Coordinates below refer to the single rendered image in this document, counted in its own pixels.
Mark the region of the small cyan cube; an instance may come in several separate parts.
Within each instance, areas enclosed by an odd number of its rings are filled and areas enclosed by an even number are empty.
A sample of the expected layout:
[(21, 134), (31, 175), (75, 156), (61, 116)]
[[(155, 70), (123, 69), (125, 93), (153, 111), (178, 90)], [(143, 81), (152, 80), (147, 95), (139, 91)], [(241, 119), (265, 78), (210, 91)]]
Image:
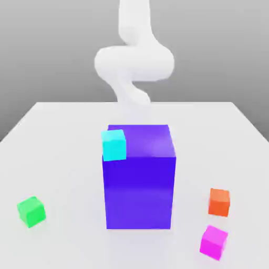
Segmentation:
[(122, 129), (101, 132), (103, 161), (125, 160), (126, 137)]

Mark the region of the small orange cube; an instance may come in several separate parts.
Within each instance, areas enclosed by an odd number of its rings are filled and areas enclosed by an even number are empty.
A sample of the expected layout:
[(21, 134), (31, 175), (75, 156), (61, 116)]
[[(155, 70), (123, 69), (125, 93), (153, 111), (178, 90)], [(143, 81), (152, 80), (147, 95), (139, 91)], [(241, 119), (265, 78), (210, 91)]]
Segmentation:
[(230, 192), (228, 190), (210, 190), (208, 214), (228, 217), (230, 208)]

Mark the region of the small green cube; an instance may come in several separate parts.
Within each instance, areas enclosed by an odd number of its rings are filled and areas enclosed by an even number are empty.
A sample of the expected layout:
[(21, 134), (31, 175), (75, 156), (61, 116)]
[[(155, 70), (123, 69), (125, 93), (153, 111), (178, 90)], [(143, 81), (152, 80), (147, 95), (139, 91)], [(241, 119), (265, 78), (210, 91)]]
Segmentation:
[(32, 196), (18, 203), (17, 210), (20, 219), (28, 228), (31, 228), (46, 219), (45, 207), (36, 196)]

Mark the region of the small magenta cube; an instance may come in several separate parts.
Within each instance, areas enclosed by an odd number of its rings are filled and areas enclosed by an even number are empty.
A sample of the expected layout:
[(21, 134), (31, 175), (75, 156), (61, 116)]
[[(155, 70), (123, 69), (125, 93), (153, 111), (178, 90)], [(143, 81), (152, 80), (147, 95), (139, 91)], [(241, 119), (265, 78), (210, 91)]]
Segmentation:
[(202, 235), (200, 253), (219, 261), (226, 244), (227, 236), (228, 232), (208, 225)]

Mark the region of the large purple box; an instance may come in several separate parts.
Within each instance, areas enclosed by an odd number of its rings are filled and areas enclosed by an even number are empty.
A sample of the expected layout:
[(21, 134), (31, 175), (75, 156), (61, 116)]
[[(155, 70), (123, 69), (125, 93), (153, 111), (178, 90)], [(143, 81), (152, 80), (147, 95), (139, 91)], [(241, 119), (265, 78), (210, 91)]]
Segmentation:
[(102, 163), (108, 229), (170, 229), (176, 153), (168, 125), (109, 125), (126, 137), (124, 160)]

